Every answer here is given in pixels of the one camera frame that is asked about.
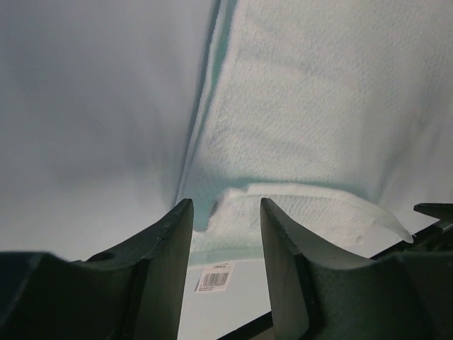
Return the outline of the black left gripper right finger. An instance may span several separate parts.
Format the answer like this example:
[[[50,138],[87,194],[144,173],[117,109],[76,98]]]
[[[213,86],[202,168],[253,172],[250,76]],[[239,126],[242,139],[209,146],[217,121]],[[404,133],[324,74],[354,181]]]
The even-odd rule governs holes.
[[[451,339],[452,206],[413,244],[367,259],[291,219],[271,199],[260,223],[276,339]]]

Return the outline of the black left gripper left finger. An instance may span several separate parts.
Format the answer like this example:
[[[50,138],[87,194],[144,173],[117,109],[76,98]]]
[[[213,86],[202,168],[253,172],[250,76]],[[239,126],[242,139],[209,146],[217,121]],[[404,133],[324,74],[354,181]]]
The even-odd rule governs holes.
[[[176,339],[193,231],[185,199],[93,255],[1,253],[2,339]]]

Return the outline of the light blue towel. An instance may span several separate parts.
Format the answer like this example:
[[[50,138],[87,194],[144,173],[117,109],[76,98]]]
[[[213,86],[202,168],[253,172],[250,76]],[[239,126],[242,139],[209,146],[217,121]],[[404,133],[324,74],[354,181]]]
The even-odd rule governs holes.
[[[190,265],[260,258],[263,198],[345,249],[413,242],[451,114],[451,1],[221,1],[178,193]]]

